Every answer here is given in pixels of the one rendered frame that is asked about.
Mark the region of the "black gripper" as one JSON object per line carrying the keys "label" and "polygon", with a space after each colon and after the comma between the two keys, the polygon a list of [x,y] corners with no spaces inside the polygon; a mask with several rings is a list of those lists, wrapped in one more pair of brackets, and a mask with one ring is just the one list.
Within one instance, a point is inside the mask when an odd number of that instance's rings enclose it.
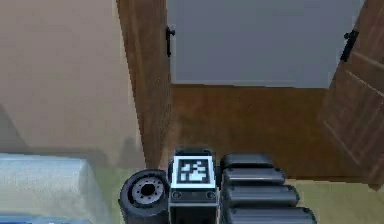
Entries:
{"label": "black gripper", "polygon": [[119,193],[124,224],[168,224],[168,193],[164,170],[146,169],[133,174]]}

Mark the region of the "pale grey box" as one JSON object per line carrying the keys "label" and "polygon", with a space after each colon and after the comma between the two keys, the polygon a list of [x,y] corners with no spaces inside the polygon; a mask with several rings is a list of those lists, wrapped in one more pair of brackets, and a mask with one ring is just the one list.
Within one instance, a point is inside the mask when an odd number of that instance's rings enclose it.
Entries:
{"label": "pale grey box", "polygon": [[85,159],[0,153],[0,214],[67,224],[113,224]]}

